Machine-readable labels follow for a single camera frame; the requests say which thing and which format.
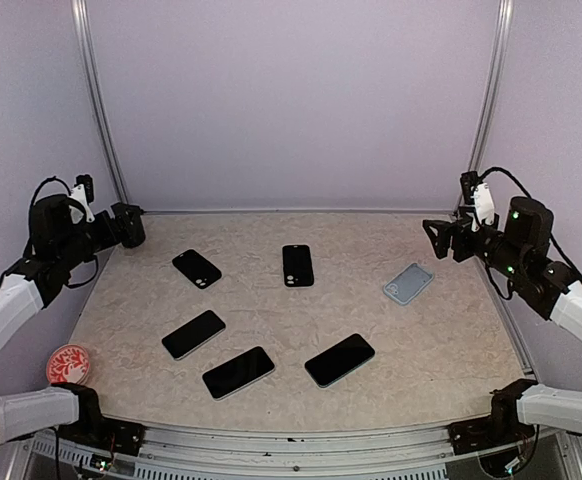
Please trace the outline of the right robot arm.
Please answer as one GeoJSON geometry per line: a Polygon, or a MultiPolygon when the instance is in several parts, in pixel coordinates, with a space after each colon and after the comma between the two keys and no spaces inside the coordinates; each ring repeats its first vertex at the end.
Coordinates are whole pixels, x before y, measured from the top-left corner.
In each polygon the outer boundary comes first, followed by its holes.
{"type": "MultiPolygon", "coordinates": [[[[574,268],[548,257],[552,225],[549,209],[521,196],[511,199],[503,230],[495,223],[476,225],[468,215],[454,222],[422,223],[437,258],[480,259],[486,268],[506,277],[511,294],[582,343],[582,280],[574,268]]],[[[489,442],[502,444],[528,435],[534,425],[582,435],[582,392],[528,379],[493,392],[491,412],[482,423],[489,442]]]]}

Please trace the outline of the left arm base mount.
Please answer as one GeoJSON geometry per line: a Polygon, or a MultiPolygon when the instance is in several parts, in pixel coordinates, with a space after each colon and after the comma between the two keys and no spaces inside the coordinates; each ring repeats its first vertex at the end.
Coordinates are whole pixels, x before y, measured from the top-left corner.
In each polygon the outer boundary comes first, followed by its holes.
{"type": "Polygon", "coordinates": [[[135,422],[104,417],[94,425],[78,421],[59,427],[62,439],[99,450],[137,457],[146,427],[135,422]]]}

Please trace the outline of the black phone teal edge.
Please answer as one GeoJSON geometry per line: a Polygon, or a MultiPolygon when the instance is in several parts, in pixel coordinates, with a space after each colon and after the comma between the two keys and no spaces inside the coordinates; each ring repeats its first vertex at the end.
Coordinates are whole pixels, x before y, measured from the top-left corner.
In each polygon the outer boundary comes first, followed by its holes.
{"type": "Polygon", "coordinates": [[[374,356],[374,348],[355,333],[307,360],[304,368],[320,388],[326,388],[374,356]]]}

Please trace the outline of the light blue phone case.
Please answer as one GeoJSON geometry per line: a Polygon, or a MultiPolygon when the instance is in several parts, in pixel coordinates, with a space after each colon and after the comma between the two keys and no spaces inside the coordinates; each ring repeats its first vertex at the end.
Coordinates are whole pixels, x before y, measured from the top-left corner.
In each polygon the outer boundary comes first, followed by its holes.
{"type": "Polygon", "coordinates": [[[434,274],[418,263],[407,266],[384,287],[384,294],[399,305],[411,303],[434,279],[434,274]]]}

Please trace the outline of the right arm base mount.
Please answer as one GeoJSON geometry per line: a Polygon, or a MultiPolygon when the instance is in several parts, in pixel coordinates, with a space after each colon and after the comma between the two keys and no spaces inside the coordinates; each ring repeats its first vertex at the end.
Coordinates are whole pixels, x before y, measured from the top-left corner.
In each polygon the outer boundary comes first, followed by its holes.
{"type": "Polygon", "coordinates": [[[533,426],[520,423],[496,426],[489,416],[454,422],[447,431],[456,456],[513,444],[535,435],[533,426]]]}

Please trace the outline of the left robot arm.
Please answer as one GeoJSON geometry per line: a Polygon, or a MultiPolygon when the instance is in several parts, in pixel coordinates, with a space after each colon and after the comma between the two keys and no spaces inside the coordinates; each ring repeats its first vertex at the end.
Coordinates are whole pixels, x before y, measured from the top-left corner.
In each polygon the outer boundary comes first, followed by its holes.
{"type": "MultiPolygon", "coordinates": [[[[74,269],[114,246],[140,246],[146,239],[142,214],[140,207],[125,203],[93,213],[76,194],[34,201],[25,251],[0,276],[0,351],[63,289],[76,288],[74,269]]],[[[0,396],[0,445],[50,427],[65,427],[92,445],[104,443],[111,434],[98,395],[89,387],[56,382],[42,390],[0,396]]]]}

